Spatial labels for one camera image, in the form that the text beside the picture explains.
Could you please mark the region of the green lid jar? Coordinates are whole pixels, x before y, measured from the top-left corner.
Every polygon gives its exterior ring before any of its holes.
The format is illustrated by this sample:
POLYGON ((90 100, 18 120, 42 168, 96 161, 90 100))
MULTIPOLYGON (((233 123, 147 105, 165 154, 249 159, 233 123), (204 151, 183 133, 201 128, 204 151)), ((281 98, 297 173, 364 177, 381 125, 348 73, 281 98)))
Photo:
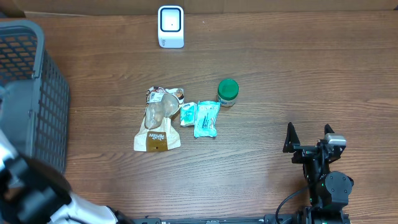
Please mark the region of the green lid jar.
POLYGON ((221 106, 231 107, 237 100, 239 85, 233 79, 224 79, 219 83, 217 92, 221 106))

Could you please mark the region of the teal wet wipes pack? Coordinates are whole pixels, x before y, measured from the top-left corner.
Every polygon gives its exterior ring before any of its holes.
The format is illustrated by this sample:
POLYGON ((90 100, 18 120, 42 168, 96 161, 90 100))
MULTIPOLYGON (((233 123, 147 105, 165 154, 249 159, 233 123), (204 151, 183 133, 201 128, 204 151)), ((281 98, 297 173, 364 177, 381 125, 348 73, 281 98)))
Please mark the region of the teal wet wipes pack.
POLYGON ((197 118, 194 124, 194 137, 217 136, 216 119, 220 111, 220 102, 202 101, 197 104, 197 118))

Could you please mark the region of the green tissue pack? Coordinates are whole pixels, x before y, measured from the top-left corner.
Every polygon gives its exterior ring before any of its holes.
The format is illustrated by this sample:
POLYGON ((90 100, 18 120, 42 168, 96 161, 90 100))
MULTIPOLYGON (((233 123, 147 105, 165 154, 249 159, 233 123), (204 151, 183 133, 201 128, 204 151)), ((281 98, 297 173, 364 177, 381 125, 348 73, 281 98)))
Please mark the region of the green tissue pack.
POLYGON ((185 103, 180 109, 180 125, 182 127, 194 126, 197 113, 195 102, 185 103))

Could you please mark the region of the brown white snack bag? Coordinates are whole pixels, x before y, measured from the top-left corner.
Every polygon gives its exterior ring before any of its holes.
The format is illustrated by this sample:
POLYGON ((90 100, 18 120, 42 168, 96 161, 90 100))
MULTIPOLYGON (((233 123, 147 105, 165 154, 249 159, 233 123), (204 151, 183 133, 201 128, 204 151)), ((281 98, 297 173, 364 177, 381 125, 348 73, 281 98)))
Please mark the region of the brown white snack bag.
POLYGON ((172 118, 180 111, 185 96, 182 88, 152 86, 146 91, 146 108, 133 149, 139 152, 164 152, 181 146, 172 118))

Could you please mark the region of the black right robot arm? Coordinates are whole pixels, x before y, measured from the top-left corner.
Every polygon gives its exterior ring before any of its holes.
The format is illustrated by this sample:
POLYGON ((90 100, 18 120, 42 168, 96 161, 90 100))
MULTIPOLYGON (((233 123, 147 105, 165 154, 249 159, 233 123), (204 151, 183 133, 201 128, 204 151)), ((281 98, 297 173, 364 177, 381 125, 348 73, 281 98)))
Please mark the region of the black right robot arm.
POLYGON ((324 127, 324 138, 318 140, 314 146, 304 146, 300 143, 294 125, 288 123, 283 152, 292 153, 292 163, 302 165, 307 186, 289 195, 280 203, 275 211, 277 223, 350 222, 349 215, 343 213, 343 208, 349 203, 354 180, 342 172, 330 170, 330 164, 341 158, 345 148, 345 137, 336 134, 329 124, 324 127), (280 217, 282 206, 306 190, 309 192, 310 206, 303 207, 295 214, 280 217))

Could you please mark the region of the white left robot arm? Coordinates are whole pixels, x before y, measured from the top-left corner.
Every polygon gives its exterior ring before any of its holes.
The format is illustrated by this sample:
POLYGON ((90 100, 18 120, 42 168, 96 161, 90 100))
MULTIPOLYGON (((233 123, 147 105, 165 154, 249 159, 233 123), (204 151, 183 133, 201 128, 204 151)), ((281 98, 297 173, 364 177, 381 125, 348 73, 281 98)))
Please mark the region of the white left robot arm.
POLYGON ((72 192, 68 181, 20 154, 1 133, 1 223, 132 223, 118 210, 72 192))

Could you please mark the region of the white barcode scanner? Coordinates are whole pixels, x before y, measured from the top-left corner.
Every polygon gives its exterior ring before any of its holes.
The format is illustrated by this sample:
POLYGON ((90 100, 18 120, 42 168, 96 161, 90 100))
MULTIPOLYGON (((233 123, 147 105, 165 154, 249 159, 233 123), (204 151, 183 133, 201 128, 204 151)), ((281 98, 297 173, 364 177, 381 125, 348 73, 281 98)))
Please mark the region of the white barcode scanner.
POLYGON ((165 49, 181 49, 184 41, 184 11, 180 6, 164 5, 158 10, 157 34, 165 49))

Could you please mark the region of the grey plastic basket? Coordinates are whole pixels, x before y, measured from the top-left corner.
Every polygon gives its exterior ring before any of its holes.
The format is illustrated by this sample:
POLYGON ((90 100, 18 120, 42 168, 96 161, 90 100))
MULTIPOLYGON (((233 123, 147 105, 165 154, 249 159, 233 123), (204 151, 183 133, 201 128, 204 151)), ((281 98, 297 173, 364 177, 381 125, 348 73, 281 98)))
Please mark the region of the grey plastic basket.
POLYGON ((1 130, 17 151, 66 170, 70 87, 32 21, 1 23, 1 130))

